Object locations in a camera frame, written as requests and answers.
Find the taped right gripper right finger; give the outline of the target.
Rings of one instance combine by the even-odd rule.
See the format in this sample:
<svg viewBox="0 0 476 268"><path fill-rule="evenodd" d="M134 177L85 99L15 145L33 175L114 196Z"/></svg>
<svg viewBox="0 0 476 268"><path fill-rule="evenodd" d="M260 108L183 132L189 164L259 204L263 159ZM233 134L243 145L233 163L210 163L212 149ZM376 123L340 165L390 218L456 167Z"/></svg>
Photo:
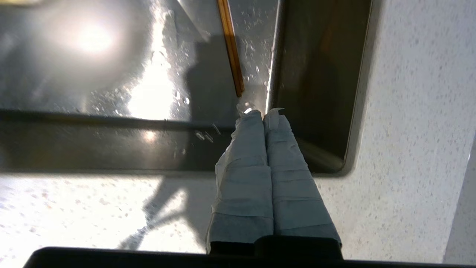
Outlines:
<svg viewBox="0 0 476 268"><path fill-rule="evenodd" d="M274 233L342 241L313 176L279 108L264 117L267 161L271 169Z"/></svg>

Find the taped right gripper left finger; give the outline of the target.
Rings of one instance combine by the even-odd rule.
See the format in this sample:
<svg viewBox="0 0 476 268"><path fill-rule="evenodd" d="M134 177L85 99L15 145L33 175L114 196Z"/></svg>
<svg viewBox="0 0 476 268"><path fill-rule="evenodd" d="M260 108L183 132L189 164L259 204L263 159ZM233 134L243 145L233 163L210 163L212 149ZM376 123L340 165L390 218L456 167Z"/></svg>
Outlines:
<svg viewBox="0 0 476 268"><path fill-rule="evenodd" d="M222 244L254 245L274 233L271 169L258 110L236 121L231 142L215 166L216 198L207 231L207 252Z"/></svg>

